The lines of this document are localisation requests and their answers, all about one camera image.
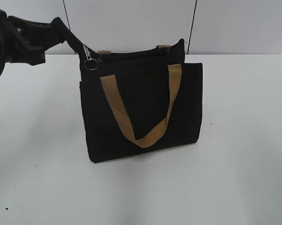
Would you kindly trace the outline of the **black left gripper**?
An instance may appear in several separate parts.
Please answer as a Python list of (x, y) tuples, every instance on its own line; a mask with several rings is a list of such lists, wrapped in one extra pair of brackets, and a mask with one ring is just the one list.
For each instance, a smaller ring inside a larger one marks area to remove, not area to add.
[(63, 23), (60, 17), (56, 17), (49, 23), (24, 20), (16, 16), (9, 16), (11, 34), (15, 40), (11, 47), (10, 63), (24, 63), (36, 66), (46, 62), (45, 51), (49, 49), (49, 36), (52, 26), (58, 30), (62, 38), (75, 52), (89, 51)]

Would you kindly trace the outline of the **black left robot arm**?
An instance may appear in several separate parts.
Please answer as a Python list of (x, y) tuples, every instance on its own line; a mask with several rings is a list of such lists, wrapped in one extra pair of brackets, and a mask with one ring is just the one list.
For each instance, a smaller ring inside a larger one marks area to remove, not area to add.
[(0, 10), (0, 63), (43, 64), (45, 52), (64, 42), (85, 55), (83, 43), (59, 17), (51, 23), (33, 22)]

